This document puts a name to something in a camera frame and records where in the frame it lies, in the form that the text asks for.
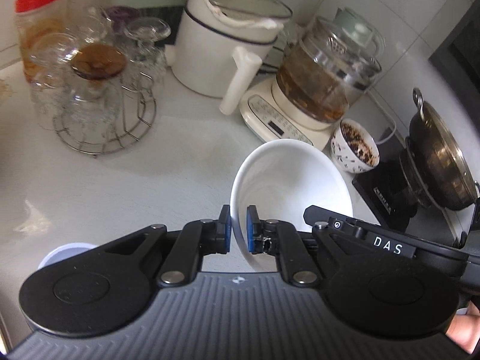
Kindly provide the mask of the person's right hand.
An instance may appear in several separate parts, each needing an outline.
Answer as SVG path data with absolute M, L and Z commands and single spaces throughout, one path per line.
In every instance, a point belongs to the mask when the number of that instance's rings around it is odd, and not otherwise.
M 465 314 L 456 314 L 448 327 L 447 337 L 468 354 L 473 353 L 480 336 L 479 309 L 469 302 Z

